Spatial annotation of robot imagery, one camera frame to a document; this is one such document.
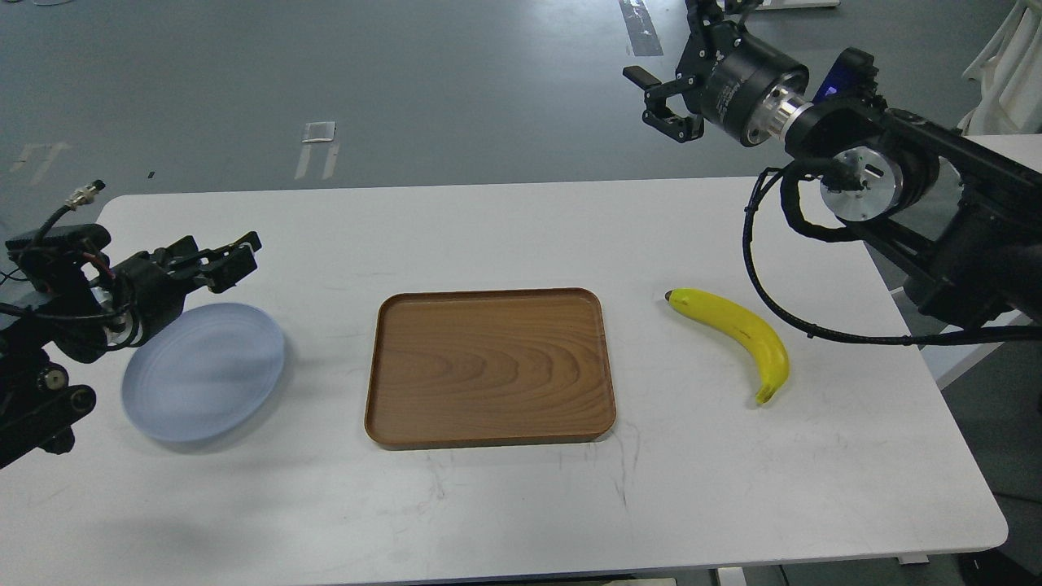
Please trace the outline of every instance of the toy banana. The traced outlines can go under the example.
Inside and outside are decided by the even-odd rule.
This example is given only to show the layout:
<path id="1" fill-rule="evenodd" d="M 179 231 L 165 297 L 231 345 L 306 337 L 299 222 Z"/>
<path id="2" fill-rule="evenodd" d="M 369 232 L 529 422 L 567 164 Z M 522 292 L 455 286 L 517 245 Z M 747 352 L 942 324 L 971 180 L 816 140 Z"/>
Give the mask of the toy banana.
<path id="1" fill-rule="evenodd" d="M 666 293 L 674 310 L 695 321 L 723 332 L 749 350 L 760 370 L 762 386 L 756 402 L 763 405 L 789 377 L 789 352 L 766 321 L 738 303 L 698 289 L 674 289 Z"/>

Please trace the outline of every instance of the light blue plate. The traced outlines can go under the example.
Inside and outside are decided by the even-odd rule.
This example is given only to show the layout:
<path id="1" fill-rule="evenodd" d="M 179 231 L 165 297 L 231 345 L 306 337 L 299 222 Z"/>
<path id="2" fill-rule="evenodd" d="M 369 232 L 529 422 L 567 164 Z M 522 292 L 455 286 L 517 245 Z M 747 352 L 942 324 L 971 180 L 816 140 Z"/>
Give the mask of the light blue plate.
<path id="1" fill-rule="evenodd" d="M 123 375 L 123 409 L 157 440 L 208 439 L 245 421 L 282 371 L 282 332 L 242 303 L 184 312 L 134 352 Z"/>

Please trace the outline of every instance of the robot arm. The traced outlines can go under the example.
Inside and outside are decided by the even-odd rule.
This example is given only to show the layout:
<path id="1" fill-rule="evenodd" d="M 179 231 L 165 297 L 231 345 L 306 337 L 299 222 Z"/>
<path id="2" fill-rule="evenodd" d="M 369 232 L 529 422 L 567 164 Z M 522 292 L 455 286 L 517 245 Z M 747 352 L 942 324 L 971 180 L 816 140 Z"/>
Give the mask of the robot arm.
<path id="1" fill-rule="evenodd" d="M 0 303 L 0 468 L 34 447 L 72 449 L 71 425 L 97 398 L 43 347 L 54 342 L 70 359 L 92 363 L 104 353 L 141 346 L 181 314 L 184 297 L 207 287 L 222 293 L 256 269 L 256 233 L 227 246 L 199 250 L 191 236 L 109 266 L 111 238 L 98 224 L 52 227 L 65 213 L 90 203 L 101 181 L 74 192 L 39 229 L 8 240 L 7 254 L 33 291 Z M 83 273 L 88 264 L 98 276 Z"/>
<path id="2" fill-rule="evenodd" d="M 909 275 L 904 291 L 921 313 L 967 329 L 1011 308 L 1042 320 L 1042 174 L 888 107 L 872 55 L 858 49 L 844 51 L 808 98 L 807 68 L 745 28 L 756 4 L 687 1 L 691 34 L 676 79 L 623 70 L 644 90 L 644 121 L 677 142 L 701 137 L 704 120 L 747 147 L 783 141 L 795 160 L 782 179 L 790 226 L 819 240 L 868 242 Z M 674 95 L 692 116 L 666 106 Z M 934 186 L 942 157 L 964 191 L 959 212 L 931 240 L 892 216 Z M 803 220 L 797 184 L 808 176 L 821 178 L 822 198 L 844 227 Z"/>

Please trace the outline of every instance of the floor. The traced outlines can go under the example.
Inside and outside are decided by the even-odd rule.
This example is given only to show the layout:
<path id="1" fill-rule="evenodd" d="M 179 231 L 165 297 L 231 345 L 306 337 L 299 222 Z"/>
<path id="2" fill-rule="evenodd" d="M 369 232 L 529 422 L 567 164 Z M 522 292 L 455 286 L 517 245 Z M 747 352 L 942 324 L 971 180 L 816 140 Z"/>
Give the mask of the floor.
<path id="1" fill-rule="evenodd" d="M 36 227 L 97 177 L 109 186 L 104 203 L 126 193 L 751 175 L 784 163 L 779 144 L 744 149 L 708 128 L 680 146 L 641 122 L 622 68 L 668 77 L 687 36 L 683 1 L 646 4 L 661 56 L 634 55 L 610 0 L 0 3 L 0 237 Z M 812 88 L 847 46 L 872 52 L 891 104 L 953 126 L 979 98 L 960 74 L 1012 5 L 846 1 L 759 14 L 749 26 L 804 63 Z M 316 145 L 304 161 L 303 124 L 326 120 L 336 151 Z M 958 195 L 944 185 L 927 223 L 942 224 Z M 945 390 L 993 488 L 1036 498 L 1040 370 L 1039 348 L 1008 344 Z M 1042 571 L 1040 508 L 1000 504 L 1003 548 Z M 787 572 L 794 585 L 961 582 L 950 556 Z M 776 567 L 747 576 L 783 584 Z M 674 577 L 711 583 L 708 572 Z"/>

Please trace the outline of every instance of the brown tray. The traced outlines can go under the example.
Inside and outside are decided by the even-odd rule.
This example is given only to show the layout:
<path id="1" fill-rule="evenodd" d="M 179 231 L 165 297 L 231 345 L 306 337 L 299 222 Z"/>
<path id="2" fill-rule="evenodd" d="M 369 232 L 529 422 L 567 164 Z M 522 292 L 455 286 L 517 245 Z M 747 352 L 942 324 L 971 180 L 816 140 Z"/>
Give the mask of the brown tray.
<path id="1" fill-rule="evenodd" d="M 376 325 L 366 431 L 390 448 L 590 441 L 615 422 L 585 289 L 405 293 Z"/>

